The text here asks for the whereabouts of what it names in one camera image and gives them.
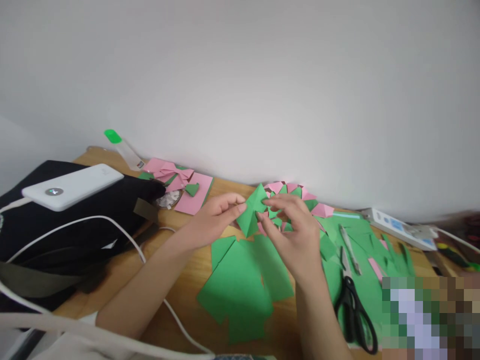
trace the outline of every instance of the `desk surface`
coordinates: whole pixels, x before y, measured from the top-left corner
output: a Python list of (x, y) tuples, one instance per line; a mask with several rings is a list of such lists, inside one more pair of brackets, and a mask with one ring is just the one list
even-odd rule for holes
[[(131, 171), (116, 152), (107, 151), (99, 147), (90, 147), (85, 154), (74, 162), (88, 166), (104, 163), (121, 173), (135, 177), (139, 175), (138, 172)], [(252, 186), (215, 178), (208, 197), (211, 198), (227, 192), (236, 192), (248, 198), (254, 190), (255, 188)], [(190, 218), (191, 215), (174, 210), (160, 210), (158, 212), (160, 223), (163, 226), (174, 229), (179, 229)], [(373, 228), (373, 231), (381, 239), (381, 231), (376, 228)], [(143, 250), (145, 256), (147, 258), (151, 256), (171, 235), (171, 231), (160, 230), (150, 240), (146, 241)], [(229, 226), (223, 232), (222, 237), (232, 235), (240, 239), (245, 238), (240, 230), (232, 226)], [(399, 243), (401, 240), (393, 236), (389, 236), (389, 238), (395, 251), (400, 253)], [(409, 249), (416, 275), (420, 277), (436, 277), (437, 275), (424, 253), (410, 246)], [(198, 292), (212, 272), (211, 260), (210, 247), (207, 246), (198, 250), (166, 297), (189, 334), (200, 344), (212, 349), (217, 354), (247, 353), (274, 355), (278, 360), (301, 359), (301, 345), (294, 297), (273, 304), (273, 314), (265, 324), (266, 337), (264, 339), (228, 345), (227, 321), (222, 325), (218, 325), (196, 300)], [(75, 293), (54, 313), (68, 318), (79, 319), (98, 311), (137, 273), (141, 266), (142, 263), (135, 250), (116, 256), (107, 265), (107, 277), (94, 292), (90, 294)], [(177, 323), (164, 305), (160, 307), (153, 317), (141, 340), (175, 351), (199, 352), (184, 338)], [(382, 358), (380, 352), (374, 357), (368, 355), (363, 350), (353, 350), (352, 353), (356, 359)]]

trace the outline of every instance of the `black bag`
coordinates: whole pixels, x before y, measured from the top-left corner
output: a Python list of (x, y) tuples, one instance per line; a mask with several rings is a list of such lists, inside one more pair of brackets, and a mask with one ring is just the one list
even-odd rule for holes
[[(48, 160), (1, 196), (0, 208), (21, 199), (21, 191), (27, 186), (86, 167)], [(67, 226), (25, 250), (12, 264), (6, 261), (43, 234), (89, 216), (109, 217), (132, 235), (145, 222), (143, 217), (133, 213), (138, 198), (151, 203), (164, 194), (165, 187), (160, 182), (126, 175), (112, 186), (61, 212), (33, 202), (3, 212), (3, 219), (0, 219), (3, 221), (0, 229), (0, 280), (18, 295), (51, 311), (76, 289), (92, 291), (104, 278), (104, 267), (109, 259), (129, 249), (131, 244), (106, 219), (89, 219)], [(104, 248), (113, 242), (111, 248)], [(32, 312), (3, 294), (0, 295), (0, 311)]]

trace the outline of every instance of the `pixelated area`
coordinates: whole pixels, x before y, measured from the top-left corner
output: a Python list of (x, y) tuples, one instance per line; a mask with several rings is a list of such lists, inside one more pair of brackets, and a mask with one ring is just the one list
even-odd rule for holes
[(384, 277), (382, 320), (385, 359), (480, 359), (480, 273)]

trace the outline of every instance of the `black scissors handle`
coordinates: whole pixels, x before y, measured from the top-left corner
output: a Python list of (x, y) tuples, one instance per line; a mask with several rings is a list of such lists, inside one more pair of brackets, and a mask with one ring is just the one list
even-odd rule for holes
[[(379, 350), (379, 343), (377, 334), (375, 333), (374, 324), (370, 320), (362, 303), (360, 302), (357, 290), (355, 289), (354, 281), (351, 277), (345, 276), (341, 287), (341, 293), (335, 303), (335, 314), (338, 319), (339, 310), (344, 306), (344, 320), (345, 320), (345, 340), (347, 343), (352, 343), (357, 340), (360, 346), (369, 354), (374, 355)], [(372, 337), (372, 348), (367, 344), (366, 334), (362, 323), (362, 318), (365, 320)]]

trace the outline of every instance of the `person's right hand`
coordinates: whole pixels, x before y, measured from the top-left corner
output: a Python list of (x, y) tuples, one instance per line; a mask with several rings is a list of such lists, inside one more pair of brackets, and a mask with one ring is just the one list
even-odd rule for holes
[(272, 211), (283, 210), (291, 220), (292, 232), (280, 232), (262, 213), (258, 220), (275, 245), (288, 270), (301, 287), (309, 286), (322, 273), (320, 257), (320, 226), (305, 203), (295, 195), (278, 194), (263, 201)]

